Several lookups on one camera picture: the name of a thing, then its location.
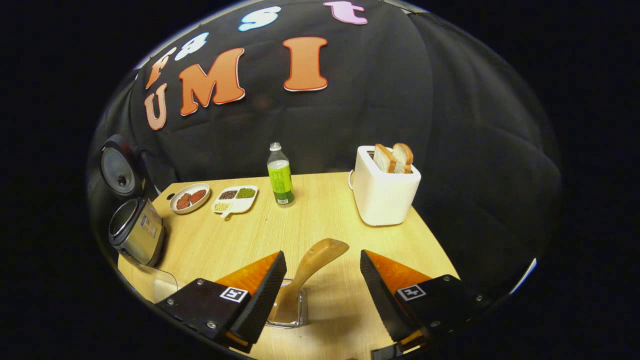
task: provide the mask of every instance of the wooden table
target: wooden table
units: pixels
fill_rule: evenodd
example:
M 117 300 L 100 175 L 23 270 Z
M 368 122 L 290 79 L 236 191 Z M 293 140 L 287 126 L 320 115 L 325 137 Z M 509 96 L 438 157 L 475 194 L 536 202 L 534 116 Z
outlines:
M 276 251 L 284 251 L 286 277 L 294 276 L 304 253 L 323 238 L 349 244 L 341 257 L 320 269 L 305 284 L 309 324 L 297 329 L 265 327 L 249 356 L 257 359 L 370 359 L 371 350 L 393 343 L 378 316 L 360 273 L 360 251 L 371 250 L 431 277 L 458 277 L 449 258 L 416 211 L 400 225 L 372 227 L 358 214 L 347 172 L 293 175 L 294 203 L 281 208 L 269 177 L 204 181 L 207 202 L 177 215 L 167 196 L 185 186 L 176 183 L 153 202 L 169 233 L 159 269 L 175 276 L 179 286 L 197 277 L 215 281 Z M 255 185 L 252 208 L 226 220 L 211 210 L 220 191 Z M 131 282 L 137 271 L 124 258 L 118 268 Z M 146 289 L 138 289 L 151 300 Z

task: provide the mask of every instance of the black fabric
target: black fabric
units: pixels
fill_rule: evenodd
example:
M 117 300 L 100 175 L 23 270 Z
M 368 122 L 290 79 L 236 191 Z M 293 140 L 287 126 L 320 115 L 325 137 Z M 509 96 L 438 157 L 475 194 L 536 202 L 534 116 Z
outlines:
M 278 5 L 271 24 L 237 30 L 248 13 Z M 293 174 L 349 170 L 359 145 L 408 144 L 422 173 L 414 207 L 461 278 L 486 291 L 514 276 L 544 248 L 554 223 L 561 175 L 545 112 L 499 56 L 431 15 L 361 0 L 364 26 L 334 19 L 322 1 L 261 1 L 202 24 L 160 50 L 132 84 L 132 137 L 154 184 L 265 176 L 268 145 L 279 141 Z M 175 61 L 188 40 L 209 32 L 198 51 Z M 288 92 L 294 37 L 323 37 L 328 87 Z M 145 90 L 151 66 L 178 49 Z M 240 101 L 188 116 L 179 73 L 242 47 Z M 147 124 L 144 100 L 167 83 L 167 121 Z M 156 114 L 157 101 L 154 101 Z

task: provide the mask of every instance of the wooden spoon handle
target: wooden spoon handle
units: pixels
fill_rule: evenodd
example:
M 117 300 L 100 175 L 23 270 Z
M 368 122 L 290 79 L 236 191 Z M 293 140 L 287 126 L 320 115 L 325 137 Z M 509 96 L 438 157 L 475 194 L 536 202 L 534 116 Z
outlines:
M 315 243 L 300 260 L 293 281 L 280 288 L 269 314 L 269 321 L 291 323 L 298 318 L 298 294 L 302 285 L 318 270 L 349 250 L 349 245 L 335 239 Z

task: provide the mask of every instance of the plate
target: plate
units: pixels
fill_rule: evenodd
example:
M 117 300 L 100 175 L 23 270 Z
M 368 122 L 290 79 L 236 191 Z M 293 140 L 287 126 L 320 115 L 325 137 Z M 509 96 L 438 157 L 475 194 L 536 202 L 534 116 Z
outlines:
M 253 194 L 253 197 L 249 197 L 246 199 L 237 199 L 235 198 L 235 196 L 238 195 L 238 193 L 236 193 L 234 195 L 233 199 L 221 199 L 220 195 L 222 195 L 225 192 L 229 192 L 229 191 L 237 191 L 239 192 L 240 189 L 252 189 L 255 191 L 255 193 Z M 216 201 L 214 201 L 213 205 L 211 206 L 211 210 L 214 213 L 218 213 L 218 214 L 222 214 L 225 212 L 225 210 L 216 210 L 216 204 L 229 204 L 229 208 L 231 209 L 231 211 L 229 211 L 229 213 L 244 213 L 245 211 L 249 210 L 251 208 L 251 205 L 253 205 L 253 202 L 256 198 L 256 196 L 258 196 L 258 187 L 254 186 L 254 185 L 245 185 L 245 186 L 231 186 L 230 188 L 226 188 L 224 190 L 222 190 L 218 196 L 216 197 Z
M 176 208 L 176 205 L 178 204 L 178 200 L 180 200 L 180 198 L 185 193 L 189 193 L 189 194 L 193 195 L 195 192 L 198 192 L 200 190 L 206 190 L 207 191 L 204 194 L 204 196 L 202 197 L 202 199 L 200 199 L 195 204 L 191 204 L 191 205 L 187 206 L 186 208 L 184 208 L 182 210 L 178 210 L 178 208 Z M 171 202 L 169 203 L 169 207 L 176 214 L 190 213 L 193 210 L 195 210 L 195 209 L 199 208 L 200 206 L 202 206 L 205 202 L 207 202 L 207 199 L 209 198 L 210 194 L 211 194 L 211 191 L 209 190 L 209 185 L 207 185 L 207 184 L 202 184 L 201 183 L 201 184 L 189 185 L 186 188 L 184 188 L 184 189 L 180 190 L 179 192 L 175 193 L 175 195 L 171 198 Z

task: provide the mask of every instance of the water bottle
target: water bottle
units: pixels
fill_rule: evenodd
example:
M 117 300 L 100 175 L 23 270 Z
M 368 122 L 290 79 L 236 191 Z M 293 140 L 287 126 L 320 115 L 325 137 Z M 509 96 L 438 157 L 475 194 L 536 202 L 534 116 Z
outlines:
M 293 202 L 293 185 L 291 183 L 289 159 L 282 153 L 282 147 L 279 142 L 271 143 L 269 150 L 271 155 L 267 160 L 267 170 L 269 170 L 273 195 L 278 204 L 290 204 Z

